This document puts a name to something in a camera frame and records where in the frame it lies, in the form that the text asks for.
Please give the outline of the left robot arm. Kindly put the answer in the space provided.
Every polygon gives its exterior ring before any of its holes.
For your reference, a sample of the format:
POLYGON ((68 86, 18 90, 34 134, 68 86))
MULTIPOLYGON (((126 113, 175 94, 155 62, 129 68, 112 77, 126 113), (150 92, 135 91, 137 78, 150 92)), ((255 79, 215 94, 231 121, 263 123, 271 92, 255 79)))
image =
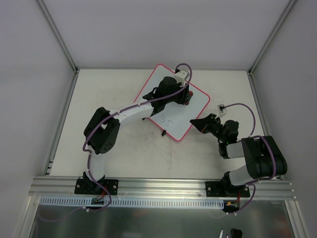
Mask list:
POLYGON ((188 105, 191 97, 189 82, 183 85, 174 77, 166 76, 157 87, 133 105, 115 111, 106 110, 104 107, 98 108, 84 130, 86 140, 83 151, 89 153, 85 170, 88 177, 86 188, 91 193, 102 191, 105 173, 102 171, 102 160, 98 156, 114 147, 119 129, 123 125, 134 120, 150 118, 163 111, 169 103, 188 105))

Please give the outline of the red whiteboard eraser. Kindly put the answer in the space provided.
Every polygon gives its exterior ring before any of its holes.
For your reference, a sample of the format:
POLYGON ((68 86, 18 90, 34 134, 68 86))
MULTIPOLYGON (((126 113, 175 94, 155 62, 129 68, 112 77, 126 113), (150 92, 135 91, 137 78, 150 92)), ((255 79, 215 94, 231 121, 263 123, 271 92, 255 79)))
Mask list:
POLYGON ((187 94, 186 105, 188 105, 190 103, 190 100, 191 100, 192 96, 193 96, 193 92, 189 91, 188 94, 187 94))

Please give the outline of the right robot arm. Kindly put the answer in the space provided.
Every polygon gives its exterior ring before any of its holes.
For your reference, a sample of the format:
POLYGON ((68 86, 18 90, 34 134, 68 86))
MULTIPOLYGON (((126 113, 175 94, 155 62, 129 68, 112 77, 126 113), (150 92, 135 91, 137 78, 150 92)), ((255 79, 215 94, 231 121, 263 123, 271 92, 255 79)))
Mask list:
POLYGON ((253 136, 238 139, 239 123, 221 123, 215 114, 190 123, 201 133, 217 138, 218 151, 224 159, 244 158, 245 165, 226 172, 220 181, 205 183, 208 197, 249 197, 248 186, 262 180, 285 175, 288 167, 272 136, 253 136))

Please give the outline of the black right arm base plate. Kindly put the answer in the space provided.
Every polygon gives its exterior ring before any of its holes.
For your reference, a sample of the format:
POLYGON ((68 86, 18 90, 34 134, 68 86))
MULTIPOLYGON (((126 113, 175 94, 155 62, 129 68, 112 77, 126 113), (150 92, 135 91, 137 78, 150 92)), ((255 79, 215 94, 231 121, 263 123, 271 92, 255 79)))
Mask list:
POLYGON ((249 189, 245 185, 233 186, 221 181, 205 182, 207 197, 250 197, 249 189))

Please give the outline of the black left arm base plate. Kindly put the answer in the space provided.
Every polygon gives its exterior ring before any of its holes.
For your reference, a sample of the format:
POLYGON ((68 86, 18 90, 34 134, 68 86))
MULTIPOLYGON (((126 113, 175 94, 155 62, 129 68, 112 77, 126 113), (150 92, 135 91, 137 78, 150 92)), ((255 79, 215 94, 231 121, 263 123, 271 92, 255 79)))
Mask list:
MULTIPOLYGON (((105 177, 97 181, 101 186, 103 186, 110 195, 117 195, 119 180, 117 179, 106 179, 105 177)), ((75 194, 85 194, 85 195, 101 195, 105 193, 105 190, 98 186, 95 182, 90 180, 86 174, 79 177, 76 181, 74 193, 75 194)))

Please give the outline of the pink framed whiteboard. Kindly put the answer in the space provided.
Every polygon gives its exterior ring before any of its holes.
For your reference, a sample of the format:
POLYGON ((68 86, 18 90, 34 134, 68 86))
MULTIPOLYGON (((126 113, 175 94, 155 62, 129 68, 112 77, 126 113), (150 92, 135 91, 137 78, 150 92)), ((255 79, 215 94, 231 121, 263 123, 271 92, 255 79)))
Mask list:
MULTIPOLYGON (((141 101, 142 97, 157 87, 165 76, 173 75, 174 71, 163 64, 158 64, 134 101, 141 101)), ((192 126, 190 120, 197 119, 211 100, 206 92, 193 84, 193 81, 189 83, 189 91, 193 95, 188 105, 172 102, 167 104, 163 111, 149 118, 176 141, 181 141, 184 138, 192 126)))

